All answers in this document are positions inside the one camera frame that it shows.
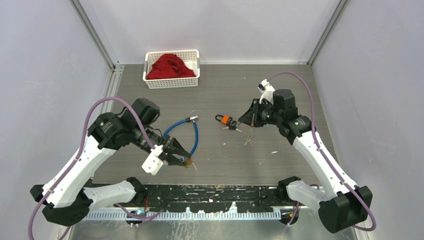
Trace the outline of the brass padlock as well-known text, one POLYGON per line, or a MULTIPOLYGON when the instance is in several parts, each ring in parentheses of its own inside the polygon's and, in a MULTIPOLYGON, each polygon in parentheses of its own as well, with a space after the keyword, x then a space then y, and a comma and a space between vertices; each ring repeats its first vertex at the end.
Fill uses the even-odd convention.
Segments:
POLYGON ((185 167, 185 168, 189 168, 192 164, 193 164, 193 161, 192 161, 192 159, 191 159, 191 158, 186 158, 186 159, 183 161, 183 165, 184 165, 184 167, 185 167))

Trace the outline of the black headed key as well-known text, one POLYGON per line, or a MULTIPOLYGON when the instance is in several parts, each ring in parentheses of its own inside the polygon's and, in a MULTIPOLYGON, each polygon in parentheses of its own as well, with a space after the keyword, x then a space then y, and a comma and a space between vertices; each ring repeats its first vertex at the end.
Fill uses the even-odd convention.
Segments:
POLYGON ((232 130, 232 131, 238 131, 238 132, 240 132, 240 133, 242 133, 243 131, 242 130, 240 130, 239 128, 238 128, 238 122, 237 121, 230 121, 230 122, 227 122, 226 124, 225 124, 225 127, 223 127, 222 128, 223 130, 232 130))

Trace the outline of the orange black padlock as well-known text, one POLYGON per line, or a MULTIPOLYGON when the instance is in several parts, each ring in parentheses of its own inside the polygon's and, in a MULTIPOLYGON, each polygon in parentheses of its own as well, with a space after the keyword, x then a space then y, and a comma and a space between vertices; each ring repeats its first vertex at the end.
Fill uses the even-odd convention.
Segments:
POLYGON ((223 125, 229 126, 232 124, 233 118, 228 115, 217 114, 215 120, 222 123, 223 125))

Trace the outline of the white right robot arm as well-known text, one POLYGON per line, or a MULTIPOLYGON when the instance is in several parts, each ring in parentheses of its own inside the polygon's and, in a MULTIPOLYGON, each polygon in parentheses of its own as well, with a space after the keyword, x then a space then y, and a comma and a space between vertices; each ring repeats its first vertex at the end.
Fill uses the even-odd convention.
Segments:
POLYGON ((252 128, 274 125, 290 145, 304 157, 321 183, 322 190, 297 176, 278 182, 277 198, 283 205, 294 201, 318 214, 322 225, 337 233, 357 227, 371 216, 373 194, 367 186, 358 186, 331 156, 312 121, 298 113, 295 95, 289 89, 271 92, 271 99, 253 99, 238 122, 252 128))

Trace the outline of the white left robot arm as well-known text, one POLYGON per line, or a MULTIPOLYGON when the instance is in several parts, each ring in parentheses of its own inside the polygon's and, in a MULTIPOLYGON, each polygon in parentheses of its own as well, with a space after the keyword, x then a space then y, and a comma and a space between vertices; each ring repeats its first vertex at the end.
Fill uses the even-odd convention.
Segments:
POLYGON ((30 194, 42 208, 45 219, 70 227, 90 212, 121 203, 141 206, 147 190, 135 177, 101 187, 88 187, 96 170, 119 149, 133 144, 147 153, 142 169, 156 175, 164 166, 188 168, 192 153, 172 136, 155 133, 151 125, 160 108, 146 98, 123 104, 119 113, 105 112, 94 122, 86 120, 80 145, 73 157, 48 183, 34 185, 30 194))

